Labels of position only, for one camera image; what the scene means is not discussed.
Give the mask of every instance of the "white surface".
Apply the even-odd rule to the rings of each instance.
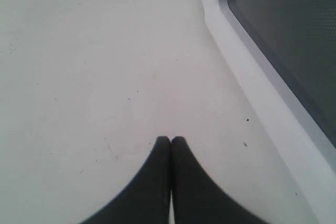
[[[249,38],[227,2],[221,6],[218,0],[202,2],[209,30],[318,222],[334,223],[335,148]]]
[[[84,220],[158,135],[264,219],[317,222],[200,0],[0,0],[1,223]]]

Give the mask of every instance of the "white floor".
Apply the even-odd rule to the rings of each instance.
[[[200,0],[0,0],[1,223],[79,223],[158,135],[265,220],[317,222]]]

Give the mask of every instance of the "floor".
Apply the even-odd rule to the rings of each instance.
[[[158,135],[271,223],[316,223],[200,0],[0,0],[0,218],[79,223]]]

